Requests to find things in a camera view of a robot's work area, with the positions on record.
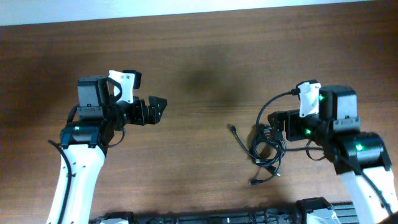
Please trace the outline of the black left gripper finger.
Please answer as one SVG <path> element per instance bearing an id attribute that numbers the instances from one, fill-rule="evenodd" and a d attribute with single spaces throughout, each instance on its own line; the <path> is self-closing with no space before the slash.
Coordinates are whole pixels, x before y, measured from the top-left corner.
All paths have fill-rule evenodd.
<path id="1" fill-rule="evenodd" d="M 161 112 L 158 106 L 148 106 L 148 124 L 157 124 L 161 118 Z"/>
<path id="2" fill-rule="evenodd" d="M 162 116 L 167 107 L 167 100 L 157 96 L 149 96 L 149 114 L 151 116 Z"/>

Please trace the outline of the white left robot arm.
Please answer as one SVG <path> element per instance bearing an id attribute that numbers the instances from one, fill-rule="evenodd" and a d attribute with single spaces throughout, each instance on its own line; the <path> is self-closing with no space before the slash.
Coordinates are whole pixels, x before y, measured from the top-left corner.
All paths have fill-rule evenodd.
<path id="1" fill-rule="evenodd" d="M 47 223 L 88 223 L 96 181 L 115 132 L 125 133 L 127 124 L 159 123 L 167 100 L 150 96 L 147 105 L 135 96 L 141 78 L 136 70 L 111 70 L 78 80 L 78 104 L 68 114 L 60 141 L 50 142 L 61 164 Z"/>

